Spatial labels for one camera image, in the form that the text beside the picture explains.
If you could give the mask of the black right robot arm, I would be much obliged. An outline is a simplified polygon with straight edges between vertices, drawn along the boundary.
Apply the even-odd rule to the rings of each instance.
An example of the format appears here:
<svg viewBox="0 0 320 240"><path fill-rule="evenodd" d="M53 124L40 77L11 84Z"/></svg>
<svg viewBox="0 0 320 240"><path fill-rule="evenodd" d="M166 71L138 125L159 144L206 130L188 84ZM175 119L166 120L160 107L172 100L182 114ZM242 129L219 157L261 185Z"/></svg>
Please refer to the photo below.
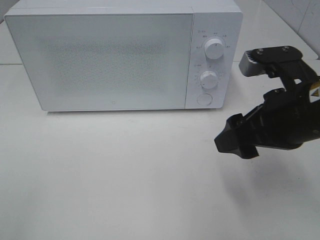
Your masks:
<svg viewBox="0 0 320 240"><path fill-rule="evenodd" d="M263 95L246 115L232 115L214 139L220 153L242 159L257 148L293 150L320 137L320 77L304 61L264 65L260 74L280 78L283 86Z"/></svg>

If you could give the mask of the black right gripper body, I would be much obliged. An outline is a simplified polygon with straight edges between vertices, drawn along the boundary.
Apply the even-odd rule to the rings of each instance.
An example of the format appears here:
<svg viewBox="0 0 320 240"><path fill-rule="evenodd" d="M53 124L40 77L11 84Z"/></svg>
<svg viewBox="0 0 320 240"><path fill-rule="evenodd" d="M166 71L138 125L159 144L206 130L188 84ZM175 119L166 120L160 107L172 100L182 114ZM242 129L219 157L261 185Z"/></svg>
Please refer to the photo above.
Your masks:
<svg viewBox="0 0 320 240"><path fill-rule="evenodd" d="M264 119L277 142L267 148L292 150L320 137L320 77L303 60L281 63L284 91L265 100Z"/></svg>

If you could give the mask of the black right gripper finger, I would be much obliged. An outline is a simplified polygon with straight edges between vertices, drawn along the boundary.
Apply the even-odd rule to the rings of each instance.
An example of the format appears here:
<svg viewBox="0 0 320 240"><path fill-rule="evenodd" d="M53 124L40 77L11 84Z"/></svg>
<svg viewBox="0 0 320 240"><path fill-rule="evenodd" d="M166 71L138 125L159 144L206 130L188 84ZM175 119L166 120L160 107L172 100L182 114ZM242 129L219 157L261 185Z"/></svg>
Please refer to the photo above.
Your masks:
<svg viewBox="0 0 320 240"><path fill-rule="evenodd" d="M242 145L276 145L271 128L265 123L263 105L256 106L243 117Z"/></svg>
<svg viewBox="0 0 320 240"><path fill-rule="evenodd" d="M248 122L241 113L229 117L221 133L214 139L218 152L234 154L242 159L258 157L250 130Z"/></svg>

